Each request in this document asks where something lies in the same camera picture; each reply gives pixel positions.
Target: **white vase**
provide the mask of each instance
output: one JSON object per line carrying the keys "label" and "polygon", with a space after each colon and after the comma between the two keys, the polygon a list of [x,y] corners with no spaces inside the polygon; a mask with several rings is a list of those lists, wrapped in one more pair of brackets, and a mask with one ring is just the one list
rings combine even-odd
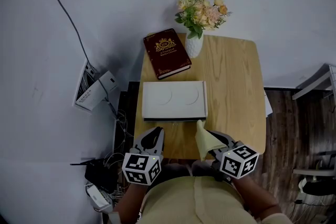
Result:
{"label": "white vase", "polygon": [[185,50],[190,58],[196,58],[201,52],[204,35],[202,34],[201,38],[198,38],[198,36],[187,38],[189,34],[190,31],[188,29],[185,36]]}

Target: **gold emblem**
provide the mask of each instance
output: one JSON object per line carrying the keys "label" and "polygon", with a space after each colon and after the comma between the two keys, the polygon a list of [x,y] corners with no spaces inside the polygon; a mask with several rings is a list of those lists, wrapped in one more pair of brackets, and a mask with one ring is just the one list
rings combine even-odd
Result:
{"label": "gold emblem", "polygon": [[171,39],[167,40],[166,38],[160,39],[159,43],[156,42],[155,44],[156,44],[156,51],[167,50],[169,48],[176,46],[174,41],[172,41]]}
{"label": "gold emblem", "polygon": [[168,72],[170,72],[170,71],[171,71],[170,69],[161,70],[161,69],[159,68],[159,73],[160,73],[160,74],[168,73]]}

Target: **green leaf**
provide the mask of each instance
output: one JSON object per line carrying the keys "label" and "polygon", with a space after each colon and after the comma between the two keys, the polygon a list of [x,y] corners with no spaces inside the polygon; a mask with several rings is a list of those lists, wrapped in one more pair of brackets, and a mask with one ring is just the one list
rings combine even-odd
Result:
{"label": "green leaf", "polygon": [[191,22],[186,21],[185,24],[184,24],[184,26],[187,27],[187,28],[189,28],[189,27],[191,27],[192,25],[191,25]]}
{"label": "green leaf", "polygon": [[180,17],[176,18],[175,21],[176,21],[177,23],[179,23],[179,24],[183,23],[183,22],[182,22],[182,19],[181,19]]}
{"label": "green leaf", "polygon": [[190,32],[190,34],[188,35],[187,38],[193,38],[193,37],[195,37],[196,35],[197,35],[196,32]]}
{"label": "green leaf", "polygon": [[196,33],[202,34],[201,26],[194,24],[193,27],[194,27]]}

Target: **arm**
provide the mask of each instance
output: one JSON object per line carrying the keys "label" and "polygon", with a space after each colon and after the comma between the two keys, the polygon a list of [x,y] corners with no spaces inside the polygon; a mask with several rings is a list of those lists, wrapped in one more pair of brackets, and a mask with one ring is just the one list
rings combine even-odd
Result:
{"label": "arm", "polygon": [[146,195],[148,186],[131,184],[124,196],[114,207],[123,224],[134,224],[138,220],[141,204]]}
{"label": "arm", "polygon": [[249,176],[232,181],[255,218],[264,218],[281,213],[274,196],[257,185]]}

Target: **white wall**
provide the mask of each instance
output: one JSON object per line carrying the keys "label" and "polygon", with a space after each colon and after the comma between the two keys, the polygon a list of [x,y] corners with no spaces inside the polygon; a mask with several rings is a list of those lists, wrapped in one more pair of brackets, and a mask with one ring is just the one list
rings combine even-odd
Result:
{"label": "white wall", "polygon": [[[225,1],[232,17],[206,34],[255,41],[266,86],[296,87],[336,64],[334,0]],[[142,37],[184,31],[173,21],[176,0],[62,2],[94,65],[110,69],[122,90],[139,80]],[[114,121],[103,104],[93,115],[71,106],[84,62],[56,0],[0,0],[0,213],[10,223],[22,215],[26,223],[97,222],[83,169],[68,163],[110,148]]]}

